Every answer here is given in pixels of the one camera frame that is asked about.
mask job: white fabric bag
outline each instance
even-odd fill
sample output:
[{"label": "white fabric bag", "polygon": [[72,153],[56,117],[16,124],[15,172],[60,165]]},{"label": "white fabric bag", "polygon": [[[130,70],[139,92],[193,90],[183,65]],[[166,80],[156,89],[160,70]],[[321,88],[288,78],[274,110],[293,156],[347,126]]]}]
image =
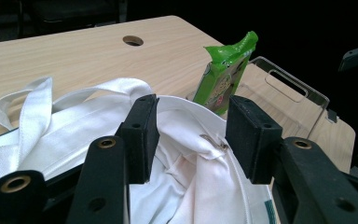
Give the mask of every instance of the white fabric bag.
[{"label": "white fabric bag", "polygon": [[[91,97],[96,91],[108,94]],[[69,92],[52,102],[52,79],[42,77],[0,99],[0,177],[36,170],[50,179],[85,160],[90,143],[113,135],[147,83],[116,78]],[[27,94],[19,128],[10,103]],[[201,105],[158,96],[160,138],[150,181],[131,185],[132,223],[273,223],[268,186],[252,185],[225,140],[226,121]]]}]

